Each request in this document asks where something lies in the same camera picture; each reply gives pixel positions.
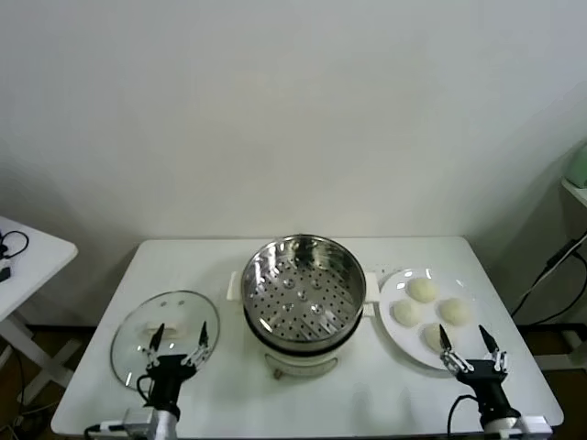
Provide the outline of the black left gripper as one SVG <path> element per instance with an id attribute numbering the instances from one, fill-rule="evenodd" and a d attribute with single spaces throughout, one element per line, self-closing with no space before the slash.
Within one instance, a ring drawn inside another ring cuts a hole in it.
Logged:
<path id="1" fill-rule="evenodd" d="M 145 359 L 147 376 L 152 382 L 147 405 L 158 411 L 178 412 L 178 400 L 183 383 L 196 374 L 197 369 L 209 359 L 211 353 L 207 322 L 201 327 L 197 347 L 186 356 L 159 357 L 163 333 L 164 324 L 160 324 L 151 336 L 149 345 L 140 349 Z"/>

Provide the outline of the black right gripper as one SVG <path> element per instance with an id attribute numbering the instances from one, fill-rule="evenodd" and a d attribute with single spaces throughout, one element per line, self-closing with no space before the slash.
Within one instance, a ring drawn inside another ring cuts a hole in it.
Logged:
<path id="1" fill-rule="evenodd" d="M 510 405 L 502 388 L 502 383 L 507 377 L 507 353 L 500 349 L 483 325 L 479 324 L 478 327 L 491 360 L 468 361 L 462 357 L 454 350 L 441 324 L 438 326 L 442 348 L 440 359 L 451 374 L 456 374 L 457 381 L 472 388 L 481 422 L 518 418 L 520 412 Z"/>

